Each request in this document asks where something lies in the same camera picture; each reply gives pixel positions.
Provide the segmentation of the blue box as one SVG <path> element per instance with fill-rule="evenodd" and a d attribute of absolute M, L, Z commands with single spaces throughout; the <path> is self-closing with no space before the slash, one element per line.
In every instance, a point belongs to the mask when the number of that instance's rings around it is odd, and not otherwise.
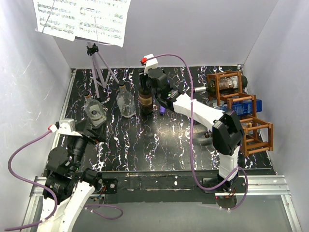
<path fill-rule="evenodd" d="M 217 104 L 217 100 L 212 100 L 208 101 L 207 105 L 227 112 L 229 110 L 227 103 L 220 101 L 220 105 Z M 262 101 L 260 99 L 256 100 L 256 111 L 261 112 L 262 111 Z M 253 106 L 252 106 L 252 101 L 251 100 L 244 100 L 244 101 L 237 101 L 235 103 L 232 103 L 231 109 L 234 110 L 238 116 L 244 116 L 244 115 L 249 115 L 253 113 Z"/>

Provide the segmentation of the dark bottle brown label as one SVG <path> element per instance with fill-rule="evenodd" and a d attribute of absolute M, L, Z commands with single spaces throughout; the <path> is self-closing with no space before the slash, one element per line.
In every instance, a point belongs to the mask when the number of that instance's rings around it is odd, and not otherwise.
<path fill-rule="evenodd" d="M 141 112 L 148 115 L 153 111 L 153 95 L 150 88 L 147 86 L 148 76 L 143 72 L 139 73 L 139 100 Z"/>

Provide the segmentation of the clear plastic bottle blue label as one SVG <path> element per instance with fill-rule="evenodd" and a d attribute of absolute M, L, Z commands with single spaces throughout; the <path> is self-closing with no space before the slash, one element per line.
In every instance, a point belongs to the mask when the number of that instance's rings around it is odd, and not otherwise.
<path fill-rule="evenodd" d="M 123 117 L 130 118 L 136 113 L 134 97 L 130 93 L 130 91 L 127 90 L 123 80 L 120 80 L 118 85 L 119 93 L 116 97 L 116 100 L 120 110 L 120 114 Z"/>

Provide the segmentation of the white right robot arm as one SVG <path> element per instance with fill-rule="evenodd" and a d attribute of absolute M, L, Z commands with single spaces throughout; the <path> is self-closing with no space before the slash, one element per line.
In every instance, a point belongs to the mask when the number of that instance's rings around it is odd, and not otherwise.
<path fill-rule="evenodd" d="M 229 192 L 236 186 L 238 177 L 238 155 L 244 130 L 236 112 L 227 112 L 211 108 L 198 102 L 184 92 L 172 88 L 168 77 L 160 68 L 149 69 L 147 73 L 141 72 L 140 86 L 154 94 L 157 101 L 166 109 L 185 115 L 191 122 L 198 122 L 212 133 L 212 144 L 219 152 L 220 167 L 218 184 L 213 187 L 203 187 L 202 190 L 210 191 L 220 188 Z"/>

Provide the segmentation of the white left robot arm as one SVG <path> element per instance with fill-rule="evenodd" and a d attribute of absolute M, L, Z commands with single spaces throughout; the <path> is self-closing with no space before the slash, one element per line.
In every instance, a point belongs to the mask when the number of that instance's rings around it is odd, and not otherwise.
<path fill-rule="evenodd" d="M 102 174 L 90 168 L 78 173 L 88 144 L 99 144 L 106 138 L 106 123 L 93 126 L 87 120 L 78 123 L 71 118 L 50 126 L 52 132 L 68 137 L 67 147 L 55 147 L 48 156 L 45 186 L 56 195 L 43 191 L 42 223 L 39 232 L 70 232 L 92 193 L 102 190 Z"/>

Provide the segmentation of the clear glass bottle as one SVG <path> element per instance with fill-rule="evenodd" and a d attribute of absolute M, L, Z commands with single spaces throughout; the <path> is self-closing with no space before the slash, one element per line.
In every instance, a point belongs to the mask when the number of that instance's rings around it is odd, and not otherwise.
<path fill-rule="evenodd" d="M 84 92 L 84 97 L 86 100 L 84 111 L 89 117 L 92 127 L 98 128 L 107 120 L 103 106 L 101 102 L 92 98 L 89 91 Z"/>

